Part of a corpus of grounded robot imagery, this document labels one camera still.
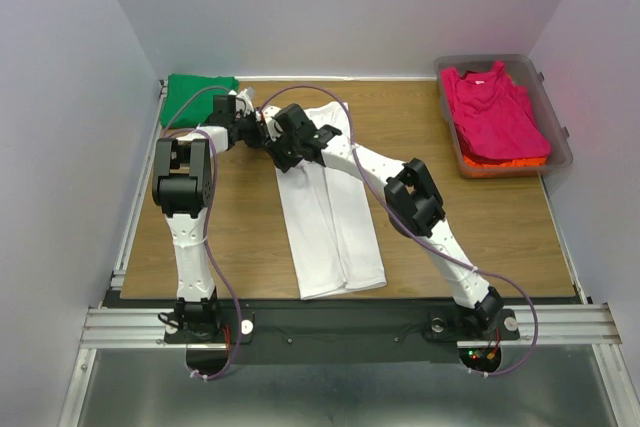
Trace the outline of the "white t shirt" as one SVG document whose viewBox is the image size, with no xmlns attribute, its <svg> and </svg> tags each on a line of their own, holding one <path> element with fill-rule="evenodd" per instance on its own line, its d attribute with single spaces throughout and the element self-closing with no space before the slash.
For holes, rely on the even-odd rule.
<svg viewBox="0 0 640 427">
<path fill-rule="evenodd" d="M 360 180 L 305 160 L 276 178 L 301 299 L 387 284 Z"/>
</svg>

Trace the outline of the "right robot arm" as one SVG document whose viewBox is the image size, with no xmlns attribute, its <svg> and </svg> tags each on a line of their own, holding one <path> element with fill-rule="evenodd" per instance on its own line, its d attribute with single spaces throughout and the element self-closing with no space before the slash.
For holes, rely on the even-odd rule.
<svg viewBox="0 0 640 427">
<path fill-rule="evenodd" d="M 259 129 L 276 167 L 286 171 L 305 160 L 362 181 L 394 228 L 430 256 L 451 290 L 463 332 L 482 337 L 494 330 L 504 301 L 456 239 L 426 164 L 388 158 L 358 144 L 349 108 L 340 103 L 338 112 L 345 128 L 318 125 L 298 104 L 260 109 Z"/>
</svg>

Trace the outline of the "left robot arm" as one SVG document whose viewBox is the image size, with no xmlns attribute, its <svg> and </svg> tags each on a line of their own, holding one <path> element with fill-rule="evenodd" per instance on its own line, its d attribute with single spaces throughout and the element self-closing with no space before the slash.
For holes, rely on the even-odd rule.
<svg viewBox="0 0 640 427">
<path fill-rule="evenodd" d="M 260 145 L 254 96 L 252 88 L 216 95 L 212 113 L 196 130 L 156 142 L 152 197 L 169 227 L 178 275 L 174 309 L 159 315 L 167 343 L 212 343 L 229 336 L 210 272 L 205 228 L 214 199 L 213 155 L 238 141 Z"/>
</svg>

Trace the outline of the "pink t shirt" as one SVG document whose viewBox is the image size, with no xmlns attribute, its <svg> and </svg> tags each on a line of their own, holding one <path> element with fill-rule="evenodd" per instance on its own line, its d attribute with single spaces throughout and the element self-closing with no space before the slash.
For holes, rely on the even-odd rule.
<svg viewBox="0 0 640 427">
<path fill-rule="evenodd" d="M 528 91 L 513 82 L 504 62 L 464 74 L 449 67 L 441 80 L 463 156 L 548 159 L 551 144 L 538 129 Z"/>
</svg>

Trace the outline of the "orange t shirt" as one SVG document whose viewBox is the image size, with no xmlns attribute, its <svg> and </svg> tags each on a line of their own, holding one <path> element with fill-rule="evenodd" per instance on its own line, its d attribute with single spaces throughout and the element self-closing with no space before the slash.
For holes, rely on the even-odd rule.
<svg viewBox="0 0 640 427">
<path fill-rule="evenodd" d="M 489 162 L 484 159 L 474 159 L 468 156 L 463 156 L 463 162 L 472 168 L 477 169 L 509 169 L 509 168 L 533 168 L 540 167 L 546 164 L 546 157 L 536 158 L 520 158 L 512 159 L 508 161 Z"/>
</svg>

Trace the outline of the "clear plastic bin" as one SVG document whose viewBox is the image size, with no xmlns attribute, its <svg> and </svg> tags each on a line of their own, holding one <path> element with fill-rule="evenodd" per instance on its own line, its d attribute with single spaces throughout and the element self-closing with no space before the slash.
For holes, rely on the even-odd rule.
<svg viewBox="0 0 640 427">
<path fill-rule="evenodd" d="M 504 62 L 506 71 L 511 76 L 513 82 L 525 87 L 528 91 L 538 129 L 551 144 L 551 154 L 544 166 L 533 168 L 477 169 L 469 167 L 463 162 L 460 142 L 444 94 L 441 71 L 449 67 L 455 67 L 461 74 L 471 71 L 484 72 L 489 70 L 496 61 Z M 437 82 L 441 93 L 440 104 L 442 114 L 449 124 L 454 151 L 457 156 L 458 168 L 462 176 L 466 178 L 499 178 L 546 175 L 554 170 L 567 167 L 572 163 L 573 156 L 567 143 L 568 133 L 566 129 L 559 124 L 554 109 L 544 90 L 542 84 L 543 77 L 536 71 L 533 63 L 527 57 L 519 54 L 443 56 L 435 60 L 434 68 L 437 73 Z"/>
</svg>

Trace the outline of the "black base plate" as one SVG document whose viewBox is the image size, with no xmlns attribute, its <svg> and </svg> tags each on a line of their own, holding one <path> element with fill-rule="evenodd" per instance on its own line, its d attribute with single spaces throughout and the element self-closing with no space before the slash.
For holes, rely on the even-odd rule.
<svg viewBox="0 0 640 427">
<path fill-rule="evenodd" d="M 187 365 L 215 373 L 230 361 L 240 365 L 356 364 L 426 361 L 456 364 L 498 341 L 519 339 L 508 330 L 510 309 L 493 329 L 468 326 L 449 301 L 346 300 L 243 301 L 222 303 L 221 327 L 178 327 L 167 301 L 116 299 L 91 310 L 82 343 L 96 349 L 165 348 L 182 351 Z"/>
</svg>

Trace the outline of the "aluminium rail frame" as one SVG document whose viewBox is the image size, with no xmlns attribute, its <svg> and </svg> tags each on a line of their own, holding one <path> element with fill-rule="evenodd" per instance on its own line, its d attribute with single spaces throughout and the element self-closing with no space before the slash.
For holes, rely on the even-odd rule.
<svg viewBox="0 0 640 427">
<path fill-rule="evenodd" d="M 635 426 L 639 403 L 606 305 L 575 303 L 569 261 L 542 182 L 466 180 L 431 82 L 334 82 L 355 114 L 356 136 L 392 157 L 422 159 L 470 255 L 536 293 L 511 306 L 520 326 L 504 342 L 496 379 L 461 363 L 426 361 L 234 366 L 230 376 L 191 378 L 184 352 L 96 349 L 82 343 L 61 416 L 64 426 Z M 222 156 L 213 228 L 215 256 L 243 301 L 294 300 L 293 264 L 271 160 L 237 147 Z M 415 245 L 373 210 L 388 285 L 334 300 L 442 298 L 445 283 Z M 116 300 L 165 301 L 174 276 L 160 220 L 138 204 L 130 257 L 115 271 Z"/>
</svg>

